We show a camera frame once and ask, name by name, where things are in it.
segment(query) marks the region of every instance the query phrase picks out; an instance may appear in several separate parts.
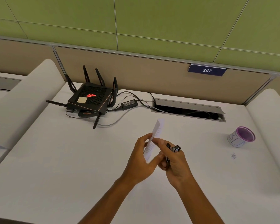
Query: gray cable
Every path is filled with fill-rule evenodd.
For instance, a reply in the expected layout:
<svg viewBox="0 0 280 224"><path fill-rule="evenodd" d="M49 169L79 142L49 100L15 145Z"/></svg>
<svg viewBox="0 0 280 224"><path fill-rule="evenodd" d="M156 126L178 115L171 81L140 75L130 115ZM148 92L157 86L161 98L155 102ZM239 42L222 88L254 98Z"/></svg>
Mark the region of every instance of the gray cable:
<svg viewBox="0 0 280 224"><path fill-rule="evenodd" d="M170 113L170 112L162 111L162 110L160 110L160 109L158 109L158 108L155 108L155 107L152 107L152 106L150 106L150 105L148 105L148 106L151 107L152 109L156 109L156 110L158 110L158 111L160 111L160 112L172 114L172 113ZM99 125L99 126L102 126L102 127L109 127L109 126L112 126L112 125L118 123L118 121L121 120L121 119L124 117L124 115L125 115L126 113L128 113L129 111L131 111L131 110L133 110L133 109L135 109L135 108L138 108L138 107L145 107L145 108L147 108L147 107L144 106L144 105L137 106L137 107L133 107L133 108L127 110L127 111L126 111L118 120L116 120L114 123L111 123L111 124L108 124L108 125L103 125L103 124L99 124L99 123L98 123L98 125Z"/></svg>
<svg viewBox="0 0 280 224"><path fill-rule="evenodd" d="M131 111L131 110L133 110L133 109L135 109L135 108L138 108L138 107L145 107L145 106L142 106L142 105L141 105L141 106L133 107L133 108L127 110L127 111L126 111L118 120L116 120L114 123L111 123L111 124L108 124L108 125L103 125L103 124L99 124L99 123L98 123L98 125L99 125L99 126L102 126L102 127L112 126L112 125L118 123L118 121L121 120L122 117L124 117L124 115L125 115L126 113L128 113L129 111Z"/></svg>

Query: paper cup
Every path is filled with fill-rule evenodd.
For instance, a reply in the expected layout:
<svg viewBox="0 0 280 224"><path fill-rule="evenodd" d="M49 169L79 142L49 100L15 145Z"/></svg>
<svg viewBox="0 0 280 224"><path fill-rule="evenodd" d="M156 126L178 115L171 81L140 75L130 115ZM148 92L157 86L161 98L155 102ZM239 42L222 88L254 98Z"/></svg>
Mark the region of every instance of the paper cup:
<svg viewBox="0 0 280 224"><path fill-rule="evenodd" d="M247 127L238 127L227 140L233 147L240 148L248 142L255 141L255 134Z"/></svg>

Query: person's right hand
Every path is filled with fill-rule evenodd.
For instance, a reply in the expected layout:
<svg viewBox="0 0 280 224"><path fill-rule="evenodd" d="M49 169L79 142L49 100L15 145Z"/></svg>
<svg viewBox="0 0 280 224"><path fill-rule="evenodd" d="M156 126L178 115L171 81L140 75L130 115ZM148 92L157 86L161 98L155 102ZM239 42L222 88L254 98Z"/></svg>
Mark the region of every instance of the person's right hand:
<svg viewBox="0 0 280 224"><path fill-rule="evenodd" d="M161 138L153 138L152 142L160 148L160 154L164 154L169 158L169 167L167 167L166 158L159 163L159 167L166 171L169 183L176 190L179 190L183 183L188 183L193 179L193 175L182 150L177 153L172 152L168 149L166 144L169 143L171 147L174 147L175 145Z"/></svg>

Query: red glowing logo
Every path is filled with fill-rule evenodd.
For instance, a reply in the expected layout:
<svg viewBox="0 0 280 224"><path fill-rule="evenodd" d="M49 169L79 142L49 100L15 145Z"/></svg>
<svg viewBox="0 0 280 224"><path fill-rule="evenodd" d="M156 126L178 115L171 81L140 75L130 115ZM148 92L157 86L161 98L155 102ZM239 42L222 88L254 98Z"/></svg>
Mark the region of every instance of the red glowing logo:
<svg viewBox="0 0 280 224"><path fill-rule="evenodd" d="M88 94L86 97L96 97L96 95L95 94Z"/></svg>

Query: paper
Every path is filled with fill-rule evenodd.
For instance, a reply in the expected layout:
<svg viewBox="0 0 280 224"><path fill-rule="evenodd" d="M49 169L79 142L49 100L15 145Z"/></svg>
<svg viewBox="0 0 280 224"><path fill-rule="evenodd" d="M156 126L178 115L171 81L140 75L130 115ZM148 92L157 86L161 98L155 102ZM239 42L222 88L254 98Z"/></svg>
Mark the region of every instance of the paper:
<svg viewBox="0 0 280 224"><path fill-rule="evenodd" d="M161 135L163 126L164 126L164 119L158 119L157 123L155 124L155 127L153 128L153 135L149 139L147 146L143 153L146 162L149 161L153 148L155 147L155 144L153 142L151 142L151 140L154 137L158 138Z"/></svg>

